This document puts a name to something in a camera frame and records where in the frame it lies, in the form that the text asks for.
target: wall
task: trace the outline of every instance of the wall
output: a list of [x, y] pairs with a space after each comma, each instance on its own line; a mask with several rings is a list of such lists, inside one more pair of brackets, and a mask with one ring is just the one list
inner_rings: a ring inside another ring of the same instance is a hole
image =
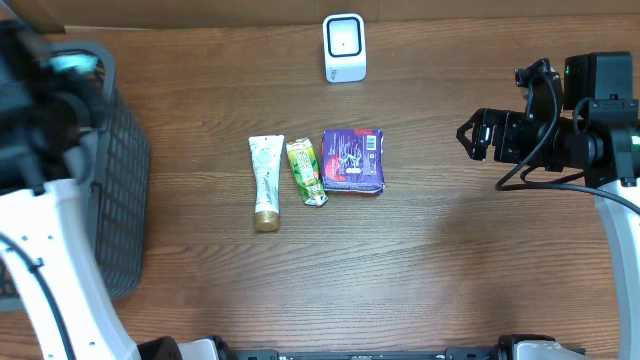
[[197, 28], [319, 23], [355, 11], [366, 21], [640, 12], [638, 0], [9, 0], [46, 32], [65, 26]]

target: gray plastic basket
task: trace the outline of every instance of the gray plastic basket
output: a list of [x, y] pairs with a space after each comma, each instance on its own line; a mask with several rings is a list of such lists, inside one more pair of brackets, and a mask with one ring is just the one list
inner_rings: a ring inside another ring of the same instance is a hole
[[[142, 276], [144, 230], [149, 195], [151, 148], [115, 84], [113, 57], [89, 41], [53, 44], [56, 54], [90, 54], [99, 58], [97, 85], [110, 105], [98, 130], [83, 138], [96, 161], [92, 176], [80, 184], [86, 228], [102, 279], [111, 298], [133, 291]], [[82, 154], [70, 152], [71, 172], [81, 172]], [[0, 312], [24, 309], [0, 261]]]

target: barcode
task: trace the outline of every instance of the barcode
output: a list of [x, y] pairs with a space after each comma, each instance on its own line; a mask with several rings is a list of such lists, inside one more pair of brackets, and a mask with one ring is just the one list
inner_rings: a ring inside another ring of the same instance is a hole
[[376, 137], [367, 135], [367, 150], [375, 150], [376, 149]]

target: white tube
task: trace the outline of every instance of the white tube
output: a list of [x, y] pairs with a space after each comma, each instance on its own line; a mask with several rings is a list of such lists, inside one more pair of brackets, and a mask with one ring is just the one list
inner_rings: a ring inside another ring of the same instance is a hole
[[278, 182], [283, 135], [249, 138], [253, 173], [256, 176], [256, 230], [274, 231], [280, 226]]

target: snack package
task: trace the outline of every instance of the snack package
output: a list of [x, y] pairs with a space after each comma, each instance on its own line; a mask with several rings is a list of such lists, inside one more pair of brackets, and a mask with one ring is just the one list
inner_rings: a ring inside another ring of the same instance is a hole
[[324, 205], [328, 198], [320, 181], [320, 170], [311, 140], [302, 138], [288, 142], [287, 156], [302, 201], [307, 205]]
[[381, 129], [329, 129], [322, 137], [326, 191], [379, 195], [384, 190]]

